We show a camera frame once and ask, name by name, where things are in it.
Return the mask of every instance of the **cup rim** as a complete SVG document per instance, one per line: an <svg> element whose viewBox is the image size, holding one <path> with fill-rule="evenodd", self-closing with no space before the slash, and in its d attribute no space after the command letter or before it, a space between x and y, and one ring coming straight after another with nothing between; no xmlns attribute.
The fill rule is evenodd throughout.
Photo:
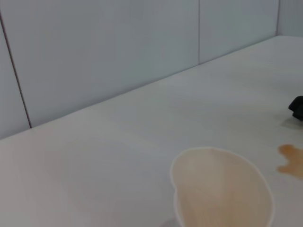
<svg viewBox="0 0 303 227"><path fill-rule="evenodd" d="M181 153L179 153L172 161L171 165L170 165L170 170L169 170L169 176L170 176L170 181L171 181L171 184L173 185L174 187L174 201L173 201L173 206L174 206L174 213L175 213L175 216L177 217L177 220L178 220L178 223L182 226L182 227L185 227L184 224L183 224L183 221L181 220L181 217L177 211L177 201L178 201L178 195L177 195L177 189L176 189L176 185L175 185L175 182L174 182L174 179L173 179L173 166L175 165L175 162L176 160L181 157L182 155L192 151L192 150L206 150L206 149L214 149L216 151L219 151L219 152L222 152L222 153L228 153L232 156L235 156L237 158L240 158L242 159L244 162L248 163L255 171L256 173L260 176L260 178L262 179L265 187L267 188L267 191L269 193L269 197L270 197L270 201L271 201L271 215L270 215L270 218L268 220L268 223L266 225L266 227L271 227L272 226L272 223L274 221L274 216L275 216L275 213L276 213L276 203L275 203L275 199L274 199L274 196L273 196L273 193L268 185L268 182L266 181L264 175L260 172L260 170L255 166L255 164L253 164L251 161L249 161L247 158L241 156L241 155L238 155L238 154L235 154L229 150L225 150L225 149L221 149L221 148L215 148L215 147L196 147L196 148L189 148L189 149L186 149L186 150L183 150Z"/></svg>

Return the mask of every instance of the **panel seam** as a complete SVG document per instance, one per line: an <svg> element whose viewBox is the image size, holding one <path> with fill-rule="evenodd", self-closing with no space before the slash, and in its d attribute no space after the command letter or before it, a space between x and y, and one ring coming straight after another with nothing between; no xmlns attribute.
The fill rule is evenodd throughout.
<svg viewBox="0 0 303 227"><path fill-rule="evenodd" d="M200 17L200 6L201 6L201 0L198 0L198 65L199 64L201 64L200 63L200 34L201 34L201 31L200 31L200 29L201 29L201 26L200 26L200 19L201 19L201 17Z"/></svg>
<svg viewBox="0 0 303 227"><path fill-rule="evenodd" d="M20 96L21 96L22 103L23 103L24 110L25 110L25 114L27 116L28 124L29 124L29 127L32 128L32 124L31 124L31 121L29 119L29 115L28 115L28 111L27 111L27 106L25 105L25 100L24 100L24 97L23 97L23 94L22 94L21 85L20 85L20 81L19 81L19 78L18 78L17 70L16 70L16 67L15 67L14 59L13 59L13 56L12 56L12 53L11 53L11 49L10 49L10 45L9 45L9 40L8 40L8 37L7 37L7 34L6 34L6 30L5 30L5 26L4 26L4 23L3 23L3 18L2 18L1 11L0 11L0 24L2 26L2 31L3 31L3 34L4 34L4 39L5 39L6 46L7 46L8 52L9 52L10 61L11 61L11 64L12 64L12 67L13 67L13 70L14 70L14 73L15 73L16 81L17 81L17 84L18 84Z"/></svg>
<svg viewBox="0 0 303 227"><path fill-rule="evenodd" d="M278 14L276 18L276 36L279 35L280 7L281 7L281 0L278 0Z"/></svg>

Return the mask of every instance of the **white paper cup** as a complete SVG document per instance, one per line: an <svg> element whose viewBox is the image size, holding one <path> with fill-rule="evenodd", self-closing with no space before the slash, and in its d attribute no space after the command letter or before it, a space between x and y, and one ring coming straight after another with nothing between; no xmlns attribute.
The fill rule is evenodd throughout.
<svg viewBox="0 0 303 227"><path fill-rule="evenodd" d="M182 227L270 227L272 193L248 160L217 148L192 148L172 163L174 208Z"/></svg>

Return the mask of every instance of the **coffee stain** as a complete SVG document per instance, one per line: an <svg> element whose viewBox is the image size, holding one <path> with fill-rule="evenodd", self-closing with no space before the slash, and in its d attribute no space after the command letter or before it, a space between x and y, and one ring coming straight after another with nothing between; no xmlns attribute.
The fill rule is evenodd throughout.
<svg viewBox="0 0 303 227"><path fill-rule="evenodd" d="M288 160L288 163L278 167L278 171L303 180L303 149L285 144L279 147L279 152Z"/></svg>

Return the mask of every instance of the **white table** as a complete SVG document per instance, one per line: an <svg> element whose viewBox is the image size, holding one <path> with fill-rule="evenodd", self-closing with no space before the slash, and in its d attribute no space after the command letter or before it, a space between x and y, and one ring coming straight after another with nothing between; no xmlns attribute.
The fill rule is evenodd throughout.
<svg viewBox="0 0 303 227"><path fill-rule="evenodd" d="M174 226L173 158L215 146L264 174L273 227L301 227L303 181L276 170L303 148L299 95L303 39L280 36L2 140L0 226Z"/></svg>

